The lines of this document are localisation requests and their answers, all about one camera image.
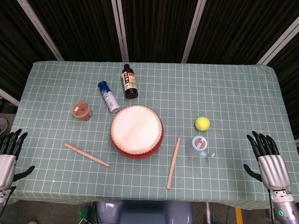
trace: drum rim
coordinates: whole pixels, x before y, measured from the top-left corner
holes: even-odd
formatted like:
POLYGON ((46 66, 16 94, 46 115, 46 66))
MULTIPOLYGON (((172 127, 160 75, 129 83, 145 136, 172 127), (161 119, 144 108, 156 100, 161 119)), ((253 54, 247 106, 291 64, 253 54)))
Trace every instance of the drum rim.
POLYGON ((111 141, 113 142, 113 144, 114 144, 119 150, 121 150, 121 151, 123 151, 123 152, 125 152, 125 153, 128 153, 128 154, 131 154, 131 155, 142 155, 142 154, 145 154, 145 153, 150 152, 151 150, 153 150, 153 149, 160 143, 161 138, 162 138, 162 135, 163 135, 163 123, 162 123, 162 121, 161 121, 159 115, 158 115, 153 109, 151 109, 151 108, 149 108, 148 106, 145 106, 145 105, 134 104, 134 105, 130 105, 130 106, 126 106, 126 107, 122 108, 120 111, 117 112, 117 114, 116 114, 115 117, 113 118, 113 120, 112 120, 112 122, 111 122, 111 126, 110 126, 110 138, 111 138, 111 141), (141 152, 141 153, 128 152, 127 150, 123 150, 123 149, 122 149, 122 148, 121 148, 121 147, 114 141, 114 138, 113 138, 113 136, 112 136, 112 124, 113 124, 113 122, 114 122, 116 116, 117 116, 118 113, 120 113, 122 110, 124 110, 124 109, 126 109, 126 108, 128 108, 128 107, 132 107, 132 106, 142 106, 142 107, 145 107, 145 108, 151 110, 151 111, 158 117, 159 122, 160 122, 160 124, 161 124, 161 134, 160 134, 160 136, 159 136, 158 141, 157 141, 152 147, 150 147, 147 151, 143 151, 143 152, 141 152))

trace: blue cap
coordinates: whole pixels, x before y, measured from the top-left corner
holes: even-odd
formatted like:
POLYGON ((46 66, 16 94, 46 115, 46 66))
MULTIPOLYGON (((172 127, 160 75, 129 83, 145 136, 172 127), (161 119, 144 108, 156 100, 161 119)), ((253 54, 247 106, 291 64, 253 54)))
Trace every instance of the blue cap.
POLYGON ((111 91, 107 85, 107 82, 106 81, 102 81, 98 84, 98 87, 100 88, 101 92, 104 93, 104 92, 109 92, 111 91))

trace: silver robotic hand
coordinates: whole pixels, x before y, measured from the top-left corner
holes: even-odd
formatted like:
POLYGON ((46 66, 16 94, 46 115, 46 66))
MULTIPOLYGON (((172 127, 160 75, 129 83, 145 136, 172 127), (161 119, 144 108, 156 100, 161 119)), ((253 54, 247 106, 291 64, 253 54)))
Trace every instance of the silver robotic hand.
POLYGON ((299 224, 299 211, 290 191, 291 180, 283 157, 279 154, 275 141, 270 136, 252 132, 255 140, 247 135, 252 145, 261 174, 254 173, 248 165, 244 169, 253 178, 263 182, 264 186, 272 190, 271 199, 275 212, 281 224, 299 224))
POLYGON ((9 135, 4 136, 0 140, 0 216, 2 215, 7 202, 5 201, 5 191, 10 190, 10 194, 13 193, 16 187, 11 187, 12 183, 28 176, 33 170, 34 166, 29 167, 25 172, 20 174, 14 174, 17 160, 22 148, 24 139, 27 133, 24 133, 19 137, 22 132, 21 129, 15 133, 11 132, 9 135))

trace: drumstick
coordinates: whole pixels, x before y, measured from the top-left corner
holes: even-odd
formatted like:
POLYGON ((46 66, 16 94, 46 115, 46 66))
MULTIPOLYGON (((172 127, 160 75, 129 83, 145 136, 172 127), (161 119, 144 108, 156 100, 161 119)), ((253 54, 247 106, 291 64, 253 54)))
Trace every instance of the drumstick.
POLYGON ((178 147, 179 147, 180 141, 181 141, 181 138, 178 138, 176 147, 173 152, 171 166, 170 166, 169 175, 168 175, 168 182, 167 182, 167 187, 166 187, 167 189, 171 188, 172 175, 173 175, 174 166, 176 165, 176 159, 177 159, 178 147))
POLYGON ((89 159, 91 159, 93 161, 96 161, 96 162, 98 162, 98 163, 100 163, 100 164, 102 164, 102 165, 104 165, 106 167, 109 167, 108 163, 105 163, 103 160, 100 160, 97 157, 94 157, 93 155, 90 155, 90 154, 88 154, 86 152, 83 152, 82 150, 80 150, 80 149, 78 149, 78 148, 76 148, 76 147, 74 147, 74 146, 72 146, 72 145, 70 145, 68 143, 65 143, 64 145, 66 147, 68 147, 69 149, 72 149, 72 150, 76 151, 77 153, 80 153, 81 155, 86 156, 87 158, 89 158, 89 159))

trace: yellow ball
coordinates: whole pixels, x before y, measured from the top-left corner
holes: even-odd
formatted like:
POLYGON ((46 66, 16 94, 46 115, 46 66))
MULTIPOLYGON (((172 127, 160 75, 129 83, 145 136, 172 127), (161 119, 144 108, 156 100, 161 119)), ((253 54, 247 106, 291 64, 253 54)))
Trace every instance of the yellow ball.
POLYGON ((195 127, 200 131, 206 131, 210 127, 210 121, 206 117, 199 117, 195 121, 195 127))

